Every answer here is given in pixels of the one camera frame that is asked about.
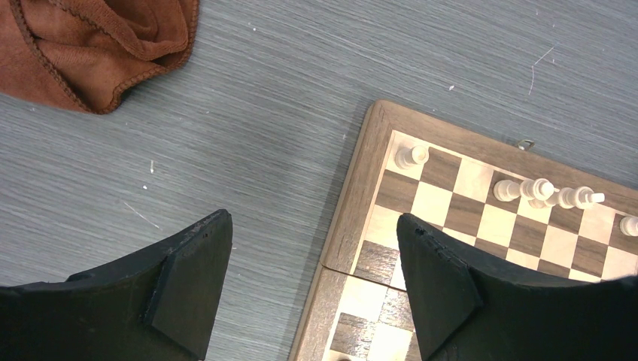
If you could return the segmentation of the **brown cloth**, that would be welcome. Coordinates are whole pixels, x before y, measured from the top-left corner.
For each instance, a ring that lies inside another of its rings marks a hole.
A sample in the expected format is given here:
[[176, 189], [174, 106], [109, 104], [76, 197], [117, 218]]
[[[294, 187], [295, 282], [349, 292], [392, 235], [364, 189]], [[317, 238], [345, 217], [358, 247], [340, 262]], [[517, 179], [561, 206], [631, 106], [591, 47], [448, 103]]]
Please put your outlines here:
[[187, 62], [198, 15], [197, 1], [3, 1], [1, 91], [111, 113], [127, 90]]

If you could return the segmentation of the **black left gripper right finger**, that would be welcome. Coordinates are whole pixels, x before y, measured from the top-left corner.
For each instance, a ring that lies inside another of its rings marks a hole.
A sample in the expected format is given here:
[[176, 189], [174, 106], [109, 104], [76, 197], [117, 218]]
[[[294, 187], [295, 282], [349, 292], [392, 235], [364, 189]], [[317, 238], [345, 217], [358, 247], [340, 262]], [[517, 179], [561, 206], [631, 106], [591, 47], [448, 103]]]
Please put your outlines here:
[[637, 279], [525, 268], [413, 214], [396, 225], [423, 360], [635, 360]]

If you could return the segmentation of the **light wooden king piece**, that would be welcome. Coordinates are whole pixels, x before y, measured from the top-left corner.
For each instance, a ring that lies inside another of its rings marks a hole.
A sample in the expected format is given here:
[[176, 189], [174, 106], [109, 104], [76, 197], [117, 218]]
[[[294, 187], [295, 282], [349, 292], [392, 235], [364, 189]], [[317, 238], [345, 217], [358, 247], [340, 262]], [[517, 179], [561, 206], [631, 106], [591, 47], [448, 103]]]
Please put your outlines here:
[[604, 193], [596, 193], [590, 187], [578, 187], [576, 189], [565, 187], [556, 191], [546, 200], [531, 199], [529, 204], [532, 208], [552, 208], [560, 206], [565, 209], [578, 208], [589, 209], [594, 204], [604, 202]]

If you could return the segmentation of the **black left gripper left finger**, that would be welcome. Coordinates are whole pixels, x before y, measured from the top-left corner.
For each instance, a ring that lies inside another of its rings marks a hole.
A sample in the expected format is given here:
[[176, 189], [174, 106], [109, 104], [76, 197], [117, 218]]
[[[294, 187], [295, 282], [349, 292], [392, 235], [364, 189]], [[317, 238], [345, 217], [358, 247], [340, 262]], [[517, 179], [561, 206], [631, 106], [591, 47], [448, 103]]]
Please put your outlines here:
[[1, 289], [3, 360], [204, 360], [229, 256], [220, 209], [63, 282]]

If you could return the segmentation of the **light wooden rook corner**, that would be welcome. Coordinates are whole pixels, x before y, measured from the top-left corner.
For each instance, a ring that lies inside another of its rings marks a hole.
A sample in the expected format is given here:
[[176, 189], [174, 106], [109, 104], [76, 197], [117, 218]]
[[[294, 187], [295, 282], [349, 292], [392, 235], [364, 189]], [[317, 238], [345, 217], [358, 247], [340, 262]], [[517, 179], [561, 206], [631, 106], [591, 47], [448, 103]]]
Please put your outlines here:
[[426, 163], [429, 160], [429, 155], [429, 148], [422, 145], [401, 147], [396, 152], [394, 161], [398, 168], [410, 169]]

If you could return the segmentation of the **light wooden queen piece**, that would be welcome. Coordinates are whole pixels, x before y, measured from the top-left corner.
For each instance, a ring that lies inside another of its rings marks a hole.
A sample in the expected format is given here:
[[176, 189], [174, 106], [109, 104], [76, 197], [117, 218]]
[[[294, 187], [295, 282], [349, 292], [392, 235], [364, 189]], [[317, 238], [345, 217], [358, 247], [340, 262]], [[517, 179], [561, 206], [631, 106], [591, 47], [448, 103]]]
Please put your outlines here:
[[536, 180], [500, 180], [493, 188], [493, 194], [501, 202], [511, 202], [517, 198], [545, 201], [554, 194], [554, 185], [545, 178]]

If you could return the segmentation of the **wooden chessboard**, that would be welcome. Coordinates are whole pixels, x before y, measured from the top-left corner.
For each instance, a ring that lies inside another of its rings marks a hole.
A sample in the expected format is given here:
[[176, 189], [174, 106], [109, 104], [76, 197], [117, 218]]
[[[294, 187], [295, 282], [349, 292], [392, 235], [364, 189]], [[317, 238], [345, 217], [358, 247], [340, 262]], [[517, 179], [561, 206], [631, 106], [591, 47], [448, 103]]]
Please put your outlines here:
[[[401, 147], [429, 160], [398, 168]], [[545, 178], [604, 193], [591, 208], [501, 202], [496, 182]], [[403, 276], [396, 225], [403, 214], [516, 265], [574, 281], [637, 279], [637, 237], [619, 229], [637, 217], [637, 192], [378, 100], [366, 112], [305, 310], [292, 360], [423, 360]]]

